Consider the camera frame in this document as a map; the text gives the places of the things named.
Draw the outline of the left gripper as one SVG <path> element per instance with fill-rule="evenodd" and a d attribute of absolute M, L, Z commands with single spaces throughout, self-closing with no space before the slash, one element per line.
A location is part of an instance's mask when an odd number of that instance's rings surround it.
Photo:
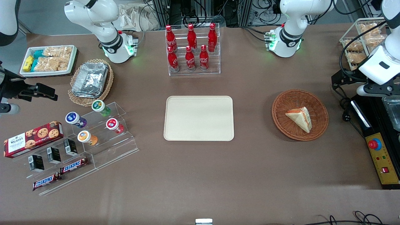
<path fill-rule="evenodd" d="M 360 96 L 366 97 L 400 97 L 400 78 L 392 78 L 387 83 L 379 85 L 367 79 L 359 70 L 343 72 L 339 70 L 331 76 L 332 90 L 341 92 L 341 88 L 345 92 L 357 92 Z"/>

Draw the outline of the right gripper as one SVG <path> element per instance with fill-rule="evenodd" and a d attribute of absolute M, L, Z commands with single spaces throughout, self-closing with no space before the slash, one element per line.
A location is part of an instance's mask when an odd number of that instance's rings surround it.
<path fill-rule="evenodd" d="M 44 85 L 42 83 L 36 83 L 36 86 L 25 83 L 25 78 L 19 76 L 3 66 L 0 66 L 0 114 L 18 114 L 21 110 L 18 104 L 9 103 L 9 99 L 21 99 L 28 102 L 32 101 L 32 98 L 47 98 L 52 101 L 58 100 L 58 95 L 55 93 L 55 89 Z"/>

